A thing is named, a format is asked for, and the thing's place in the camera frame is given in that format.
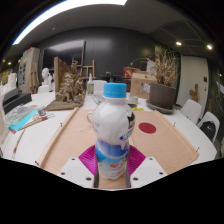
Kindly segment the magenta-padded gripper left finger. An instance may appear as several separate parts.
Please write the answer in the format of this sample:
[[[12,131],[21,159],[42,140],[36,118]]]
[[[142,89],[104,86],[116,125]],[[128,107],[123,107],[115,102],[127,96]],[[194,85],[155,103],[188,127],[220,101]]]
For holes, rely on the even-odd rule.
[[[85,188],[97,188],[99,172],[95,146],[89,147],[78,157],[71,157],[58,176]]]

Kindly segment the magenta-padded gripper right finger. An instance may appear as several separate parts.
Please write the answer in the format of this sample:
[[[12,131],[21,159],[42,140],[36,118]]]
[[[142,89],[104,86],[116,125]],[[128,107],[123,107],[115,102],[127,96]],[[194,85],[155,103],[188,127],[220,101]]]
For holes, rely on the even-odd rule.
[[[154,157],[146,157],[137,148],[130,146],[125,176],[127,188],[140,188],[166,175]]]

